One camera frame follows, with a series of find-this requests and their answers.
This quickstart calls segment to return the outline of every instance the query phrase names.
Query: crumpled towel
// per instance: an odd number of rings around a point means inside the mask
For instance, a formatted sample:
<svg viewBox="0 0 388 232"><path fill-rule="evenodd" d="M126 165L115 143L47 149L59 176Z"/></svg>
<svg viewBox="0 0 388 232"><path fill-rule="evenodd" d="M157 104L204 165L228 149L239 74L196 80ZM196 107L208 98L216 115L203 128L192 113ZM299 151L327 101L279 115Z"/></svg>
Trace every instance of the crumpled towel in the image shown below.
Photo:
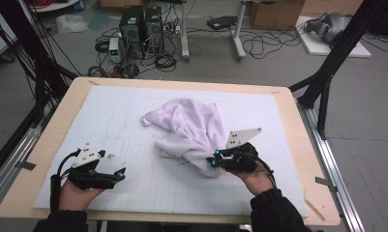
<svg viewBox="0 0 388 232"><path fill-rule="evenodd" d="M170 132L155 144L167 158L189 161L207 177L222 173L206 160L217 149L224 148L224 128L218 108L213 103L192 99L175 99L141 118L145 127L156 125Z"/></svg>

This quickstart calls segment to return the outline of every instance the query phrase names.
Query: black sleeve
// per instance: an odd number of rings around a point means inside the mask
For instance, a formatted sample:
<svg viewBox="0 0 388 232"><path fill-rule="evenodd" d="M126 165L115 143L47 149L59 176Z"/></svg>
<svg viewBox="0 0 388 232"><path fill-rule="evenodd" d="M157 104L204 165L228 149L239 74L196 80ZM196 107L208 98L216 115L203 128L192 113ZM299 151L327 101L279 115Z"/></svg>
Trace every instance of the black sleeve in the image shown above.
<svg viewBox="0 0 388 232"><path fill-rule="evenodd" d="M88 232L87 213L83 211L57 211L40 220L34 232Z"/></svg>
<svg viewBox="0 0 388 232"><path fill-rule="evenodd" d="M279 189L264 191L251 200L254 232L309 232L302 217Z"/></svg>

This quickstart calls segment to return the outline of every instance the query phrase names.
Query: person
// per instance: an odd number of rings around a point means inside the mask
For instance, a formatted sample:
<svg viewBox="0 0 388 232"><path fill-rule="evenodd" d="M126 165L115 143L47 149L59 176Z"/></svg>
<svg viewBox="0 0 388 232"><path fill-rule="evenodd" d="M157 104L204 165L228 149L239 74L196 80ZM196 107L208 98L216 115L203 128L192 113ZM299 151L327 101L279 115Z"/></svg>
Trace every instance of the person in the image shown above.
<svg viewBox="0 0 388 232"><path fill-rule="evenodd" d="M258 168L253 173L232 173L240 178L254 195L251 200L254 232L311 232L299 212L281 191L275 188L267 173ZM40 220L34 232L86 232L85 210L103 189L77 188L67 180L61 188L59 211Z"/></svg>

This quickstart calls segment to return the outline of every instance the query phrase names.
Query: gray floor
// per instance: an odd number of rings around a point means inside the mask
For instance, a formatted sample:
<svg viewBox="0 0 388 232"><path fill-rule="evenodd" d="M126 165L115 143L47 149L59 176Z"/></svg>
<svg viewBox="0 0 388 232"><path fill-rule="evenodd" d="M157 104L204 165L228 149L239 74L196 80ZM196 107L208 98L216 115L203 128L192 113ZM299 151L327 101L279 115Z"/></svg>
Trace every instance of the gray floor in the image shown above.
<svg viewBox="0 0 388 232"><path fill-rule="evenodd" d="M62 14L76 12L58 11L49 17ZM99 14L87 10L80 15L89 22ZM99 31L54 38L78 70L86 73L96 64L95 39L118 23L112 19ZM179 60L174 72L161 72L162 80L290 86L315 73L325 59L308 55L300 44L284 46L263 60L248 56L238 63L228 37L192 34L190 40L196 55L189 63ZM388 50L388 43L373 43ZM337 72L332 82L326 132L365 230L388 231L388 54L368 43L362 44L372 58L349 58ZM61 52L57 56L61 57L61 65L71 69ZM180 59L180 51L175 56ZM145 72L140 78L159 77L154 72ZM33 104L19 64L0 62L0 149ZM0 218L0 231L31 231L35 222ZM345 231L345 226L324 230Z"/></svg>

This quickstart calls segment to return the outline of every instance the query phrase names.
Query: brown box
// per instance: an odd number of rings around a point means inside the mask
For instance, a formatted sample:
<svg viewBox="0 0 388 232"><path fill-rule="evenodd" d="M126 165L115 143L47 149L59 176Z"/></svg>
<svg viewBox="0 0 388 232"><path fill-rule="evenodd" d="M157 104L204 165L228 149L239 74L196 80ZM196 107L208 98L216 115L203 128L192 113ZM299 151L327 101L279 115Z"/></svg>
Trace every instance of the brown box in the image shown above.
<svg viewBox="0 0 388 232"><path fill-rule="evenodd" d="M321 16L323 13L339 12L354 15L363 0L306 0L301 15Z"/></svg>
<svg viewBox="0 0 388 232"><path fill-rule="evenodd" d="M292 30L305 0L278 3L252 3L249 19L253 29Z"/></svg>
<svg viewBox="0 0 388 232"><path fill-rule="evenodd" d="M124 8L125 6L145 6L145 0L101 0L104 8Z"/></svg>

